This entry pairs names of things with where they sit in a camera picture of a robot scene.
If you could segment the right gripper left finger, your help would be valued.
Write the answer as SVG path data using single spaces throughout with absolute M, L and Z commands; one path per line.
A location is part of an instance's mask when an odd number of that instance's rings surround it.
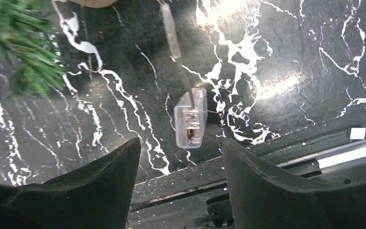
M 0 229 L 123 229 L 141 155 L 132 138 L 43 184 L 0 184 Z

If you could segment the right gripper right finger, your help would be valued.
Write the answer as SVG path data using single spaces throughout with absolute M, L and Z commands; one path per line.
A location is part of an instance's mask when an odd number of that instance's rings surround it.
M 223 141 L 224 172 L 238 229 L 366 229 L 366 181 L 329 185 Z

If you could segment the small green christmas tree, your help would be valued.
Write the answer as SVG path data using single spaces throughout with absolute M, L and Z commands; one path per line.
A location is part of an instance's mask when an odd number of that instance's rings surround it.
M 53 50 L 54 25 L 46 0 L 0 0 L 0 55 L 6 63 L 19 61 L 9 79 L 10 94 L 46 98 L 65 87 L 66 69 Z

